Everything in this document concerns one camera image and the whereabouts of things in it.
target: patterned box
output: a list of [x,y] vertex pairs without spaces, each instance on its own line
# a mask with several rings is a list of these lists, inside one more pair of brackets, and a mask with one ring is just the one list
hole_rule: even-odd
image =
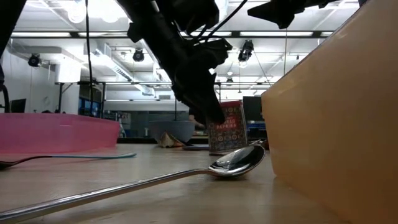
[[210,155],[226,154],[248,145],[242,102],[225,102],[221,107],[225,122],[215,124],[208,121]]

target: metal spoon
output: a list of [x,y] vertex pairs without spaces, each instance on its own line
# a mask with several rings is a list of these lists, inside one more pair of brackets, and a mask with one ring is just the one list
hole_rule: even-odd
[[226,156],[219,158],[207,169],[193,169],[162,175],[147,180],[139,180],[106,189],[95,190],[83,194],[73,195],[48,202],[29,205],[0,213],[0,223],[15,223],[31,218],[41,217],[50,213],[68,208],[77,207],[98,200],[133,192],[172,180],[181,179],[197,174],[208,174],[216,177],[237,177],[255,168],[266,152],[261,146],[248,146],[238,149]]
[[125,159],[132,158],[136,156],[136,153],[127,153],[123,155],[116,156],[78,156],[78,155],[50,155],[50,156],[32,156],[25,159],[20,159],[18,161],[0,161],[0,170],[10,168],[12,166],[18,165],[22,162],[26,162],[32,159],[43,159],[43,158],[74,158],[74,159]]

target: computer monitor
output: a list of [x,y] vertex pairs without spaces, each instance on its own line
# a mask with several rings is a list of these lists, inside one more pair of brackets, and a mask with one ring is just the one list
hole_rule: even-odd
[[25,113],[26,99],[11,100],[11,113]]
[[244,96],[243,111],[246,121],[264,121],[260,96]]

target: desk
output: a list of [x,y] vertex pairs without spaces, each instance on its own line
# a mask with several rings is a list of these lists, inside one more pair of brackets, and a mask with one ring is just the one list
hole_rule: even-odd
[[[0,210],[97,190],[185,169],[206,167],[207,152],[124,144],[134,159],[41,159],[0,172]],[[198,175],[71,208],[23,223],[341,224],[321,205],[275,178],[270,157],[236,180]]]

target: robotic arm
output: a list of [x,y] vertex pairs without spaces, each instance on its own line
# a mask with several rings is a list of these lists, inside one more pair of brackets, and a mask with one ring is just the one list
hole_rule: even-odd
[[[0,54],[6,48],[26,2],[3,1],[0,8],[0,17],[4,21],[1,24],[3,32],[0,34]],[[232,46],[225,39],[212,35],[199,35],[191,39],[185,39],[180,35],[181,31],[190,35],[201,27],[204,27],[204,31],[215,26],[219,20],[215,0],[116,1],[133,21],[127,32],[128,37],[133,42],[141,39],[146,41],[160,66],[170,77],[176,98],[190,108],[201,111],[210,120],[223,123],[224,115],[214,91],[216,74],[211,74],[209,69],[224,63]],[[332,1],[336,0],[271,0],[248,10],[248,14],[275,22],[283,29],[293,21],[294,14],[303,12],[306,7],[325,7]],[[4,75],[1,72],[0,91],[3,82]]]

